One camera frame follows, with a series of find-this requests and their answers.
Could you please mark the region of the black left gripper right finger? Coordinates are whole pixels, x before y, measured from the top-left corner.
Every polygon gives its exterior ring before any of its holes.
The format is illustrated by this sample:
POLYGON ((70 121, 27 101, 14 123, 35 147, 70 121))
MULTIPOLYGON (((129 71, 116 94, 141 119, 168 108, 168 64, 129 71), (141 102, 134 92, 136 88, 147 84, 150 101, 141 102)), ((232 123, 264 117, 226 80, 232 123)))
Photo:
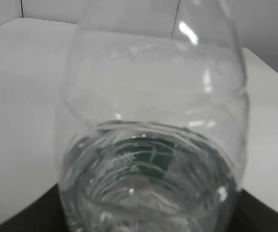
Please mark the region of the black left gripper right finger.
POLYGON ((247 191, 240 193, 229 232, 278 232, 278 212, 247 191))

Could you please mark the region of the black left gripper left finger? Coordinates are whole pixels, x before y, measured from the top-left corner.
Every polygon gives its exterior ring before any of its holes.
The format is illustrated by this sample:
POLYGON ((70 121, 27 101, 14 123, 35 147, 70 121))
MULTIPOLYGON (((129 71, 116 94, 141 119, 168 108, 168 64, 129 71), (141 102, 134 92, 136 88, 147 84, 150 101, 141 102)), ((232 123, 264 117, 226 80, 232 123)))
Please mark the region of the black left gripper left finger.
POLYGON ((67 232, 68 230, 57 184, 27 208, 0 224, 0 232, 67 232))

